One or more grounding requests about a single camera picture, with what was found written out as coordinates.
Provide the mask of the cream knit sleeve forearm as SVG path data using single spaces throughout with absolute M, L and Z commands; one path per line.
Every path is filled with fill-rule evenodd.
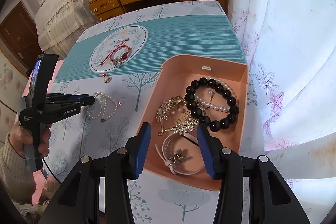
M 32 205 L 32 195 L 36 190 L 33 174 L 27 170 L 26 160 L 13 149 L 9 136 L 8 133 L 1 148 L 1 182 L 13 201 Z

